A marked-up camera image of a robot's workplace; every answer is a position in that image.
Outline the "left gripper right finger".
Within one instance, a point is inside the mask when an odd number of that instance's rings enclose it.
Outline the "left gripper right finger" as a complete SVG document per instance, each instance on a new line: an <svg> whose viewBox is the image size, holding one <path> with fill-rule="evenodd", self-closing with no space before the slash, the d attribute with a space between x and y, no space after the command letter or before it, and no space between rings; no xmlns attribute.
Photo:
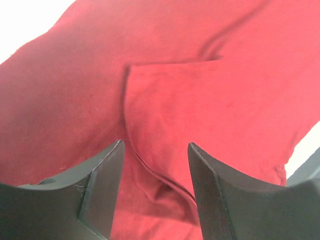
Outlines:
<svg viewBox="0 0 320 240"><path fill-rule="evenodd" d="M195 143L188 162L205 240L317 240L320 181L280 186L248 176Z"/></svg>

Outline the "dark red t shirt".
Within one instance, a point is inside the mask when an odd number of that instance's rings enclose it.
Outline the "dark red t shirt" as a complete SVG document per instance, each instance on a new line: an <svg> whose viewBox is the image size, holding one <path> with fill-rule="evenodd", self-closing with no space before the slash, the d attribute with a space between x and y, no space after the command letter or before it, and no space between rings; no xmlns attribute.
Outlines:
<svg viewBox="0 0 320 240"><path fill-rule="evenodd" d="M317 0L77 0L0 66L0 180L118 139L114 240L200 240L187 148L257 179L320 120Z"/></svg>

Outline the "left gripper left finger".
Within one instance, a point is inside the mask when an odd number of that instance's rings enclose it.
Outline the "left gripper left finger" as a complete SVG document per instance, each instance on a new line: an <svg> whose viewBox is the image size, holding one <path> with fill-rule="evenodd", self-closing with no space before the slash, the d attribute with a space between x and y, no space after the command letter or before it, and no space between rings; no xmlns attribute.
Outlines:
<svg viewBox="0 0 320 240"><path fill-rule="evenodd" d="M124 165L117 140L38 184L0 186L3 240L108 240Z"/></svg>

